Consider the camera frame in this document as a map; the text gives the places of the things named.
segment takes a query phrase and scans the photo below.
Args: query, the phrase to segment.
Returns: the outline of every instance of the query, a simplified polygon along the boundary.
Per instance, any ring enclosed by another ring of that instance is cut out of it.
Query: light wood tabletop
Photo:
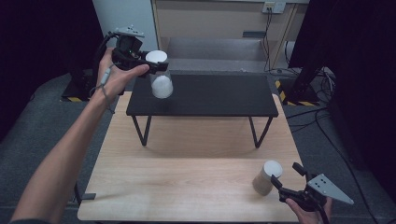
[[[120,97],[92,171],[81,220],[108,221],[298,221],[275,188],[265,197],[252,181],[268,160],[283,167],[285,188],[304,189],[292,169],[300,156],[277,96],[279,112],[261,147],[255,148],[248,118],[152,117],[143,147]],[[260,134],[267,118],[253,118]],[[138,118],[144,130],[146,118]]]

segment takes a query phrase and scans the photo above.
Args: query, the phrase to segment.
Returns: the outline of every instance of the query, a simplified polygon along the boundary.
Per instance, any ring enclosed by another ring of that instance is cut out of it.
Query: white wall
[[[92,0],[96,10],[102,33],[104,36],[116,28],[126,27],[131,24],[134,28],[145,34],[144,38],[138,37],[143,46],[141,50],[158,49],[155,23],[149,0]],[[116,46],[113,38],[107,43],[108,47]]]

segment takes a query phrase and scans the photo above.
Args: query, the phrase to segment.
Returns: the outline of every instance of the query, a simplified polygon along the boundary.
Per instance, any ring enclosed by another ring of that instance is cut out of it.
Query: white plastic cup
[[[168,58],[167,54],[161,50],[154,50],[146,55],[146,61],[152,63],[163,63]],[[169,71],[157,72],[150,74],[152,94],[159,98],[164,99],[172,95],[173,84]]]
[[[253,188],[262,196],[268,195],[274,187],[271,176],[279,178],[283,174],[283,168],[277,161],[267,161],[253,180]]]

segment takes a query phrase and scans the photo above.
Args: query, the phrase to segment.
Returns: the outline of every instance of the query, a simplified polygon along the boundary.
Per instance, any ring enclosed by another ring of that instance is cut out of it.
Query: gray carpet
[[[171,73],[211,75],[224,72],[171,71]],[[272,91],[276,93],[274,84],[276,78],[271,75],[268,75],[268,77]],[[31,174],[86,105],[86,103],[60,101],[60,96],[69,80],[69,75],[64,75],[43,84],[36,91],[35,98],[26,106],[12,130],[0,145],[0,223],[9,221],[16,202]],[[318,88],[320,80],[315,80],[313,83]],[[133,84],[130,84],[126,90],[130,91],[132,86]],[[320,108],[320,106],[284,106],[286,116],[316,108]],[[81,192],[88,184],[110,119],[110,113],[105,113],[91,143],[78,180]],[[292,131],[296,130],[297,128],[292,125],[306,124],[313,120],[315,120],[314,113],[289,119],[290,128]],[[319,123],[341,153],[346,155],[338,134],[332,126],[331,118],[320,119]],[[325,174],[355,201],[354,205],[334,202],[332,223],[374,223],[346,164],[319,130],[318,125],[314,123],[298,132],[293,132],[293,138],[304,167],[312,173]],[[353,171],[377,222],[385,224],[396,218],[395,204],[382,190],[373,175],[368,171],[357,171],[355,169]],[[79,223],[77,210],[75,204],[70,204],[64,214],[63,223]]]

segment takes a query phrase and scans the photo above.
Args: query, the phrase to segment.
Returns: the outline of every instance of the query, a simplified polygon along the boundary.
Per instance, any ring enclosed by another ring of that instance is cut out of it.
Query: table leg
[[[264,136],[267,134],[268,129],[270,128],[270,124],[272,122],[272,119],[273,118],[271,118],[271,117],[268,118],[267,124],[265,125],[265,128],[262,131],[262,136],[260,137],[260,140],[257,141],[256,130],[254,129],[253,119],[251,117],[248,117],[248,121],[250,121],[251,131],[253,132],[254,145],[256,146],[256,148],[259,148],[260,145],[262,144],[262,140],[264,139]]]
[[[139,124],[137,123],[136,116],[132,116],[132,119],[134,120],[134,126],[136,127],[137,134],[139,135],[140,142],[142,143],[142,146],[145,146],[148,143],[148,138],[149,138],[149,125],[151,124],[151,116],[148,116],[148,121],[146,123],[146,129],[145,129],[145,135],[142,135],[142,132],[140,131]]]

